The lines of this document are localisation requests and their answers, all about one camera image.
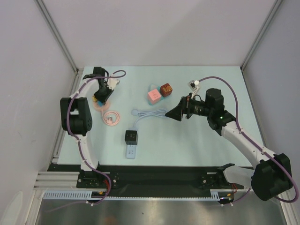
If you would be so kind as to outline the black cube socket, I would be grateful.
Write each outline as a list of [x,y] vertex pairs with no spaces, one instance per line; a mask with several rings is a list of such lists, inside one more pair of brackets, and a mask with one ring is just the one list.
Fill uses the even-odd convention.
[[138,144],[137,130],[126,130],[124,140],[126,145],[137,145]]

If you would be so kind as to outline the dark red cube socket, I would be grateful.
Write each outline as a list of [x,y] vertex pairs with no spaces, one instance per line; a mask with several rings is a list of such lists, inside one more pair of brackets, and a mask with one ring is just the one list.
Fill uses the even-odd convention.
[[165,83],[159,89],[159,92],[160,92],[161,96],[164,97],[164,98],[171,95],[172,91],[173,91],[173,89],[172,89],[172,87],[169,83]]

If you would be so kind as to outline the pink cube socket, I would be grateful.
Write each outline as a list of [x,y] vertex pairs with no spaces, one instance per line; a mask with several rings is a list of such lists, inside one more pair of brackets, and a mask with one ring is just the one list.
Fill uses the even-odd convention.
[[158,103],[161,100],[162,96],[157,89],[153,89],[148,92],[147,99],[151,105]]

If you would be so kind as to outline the light blue power strip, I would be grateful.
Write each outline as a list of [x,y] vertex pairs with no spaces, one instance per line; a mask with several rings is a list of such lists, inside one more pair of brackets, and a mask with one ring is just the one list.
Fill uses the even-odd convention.
[[136,156],[137,145],[126,145],[126,158],[127,159],[135,159]]

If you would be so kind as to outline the pink round power strip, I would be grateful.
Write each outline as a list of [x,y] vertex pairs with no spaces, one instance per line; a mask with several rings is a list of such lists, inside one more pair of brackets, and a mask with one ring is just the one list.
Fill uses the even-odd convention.
[[100,107],[97,102],[93,102],[92,105],[93,105],[93,108],[98,112],[108,111],[108,109],[110,107],[110,102],[106,101],[106,103],[102,107]]

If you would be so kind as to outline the teal triangular power strip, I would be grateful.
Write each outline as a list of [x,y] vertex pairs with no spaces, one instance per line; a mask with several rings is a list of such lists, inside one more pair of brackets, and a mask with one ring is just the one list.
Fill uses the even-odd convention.
[[155,105],[156,103],[164,100],[171,96],[173,88],[169,83],[165,83],[161,86],[151,84],[147,92],[147,100],[150,105]]

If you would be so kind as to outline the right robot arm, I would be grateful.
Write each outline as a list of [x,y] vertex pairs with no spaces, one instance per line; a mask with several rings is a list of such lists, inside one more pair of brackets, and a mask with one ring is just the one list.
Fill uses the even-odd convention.
[[225,110],[224,97],[219,89],[208,89],[205,100],[196,100],[192,94],[182,97],[178,105],[165,116],[177,121],[192,115],[207,118],[209,127],[232,143],[251,163],[252,169],[227,164],[222,166],[216,182],[221,188],[232,183],[254,191],[256,196],[267,201],[279,194],[295,188],[290,159],[284,153],[258,145],[238,126],[238,120]]

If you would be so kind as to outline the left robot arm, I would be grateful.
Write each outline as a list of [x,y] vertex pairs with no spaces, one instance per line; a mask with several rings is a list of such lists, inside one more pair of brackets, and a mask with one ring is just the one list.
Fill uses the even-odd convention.
[[87,175],[87,182],[97,188],[103,181],[110,183],[107,174],[98,170],[99,161],[94,156],[88,133],[92,129],[93,120],[90,112],[89,97],[100,107],[108,106],[108,98],[119,83],[102,67],[94,67],[92,74],[85,75],[82,85],[69,97],[60,100],[60,116],[63,130],[73,137],[79,149],[82,175]]

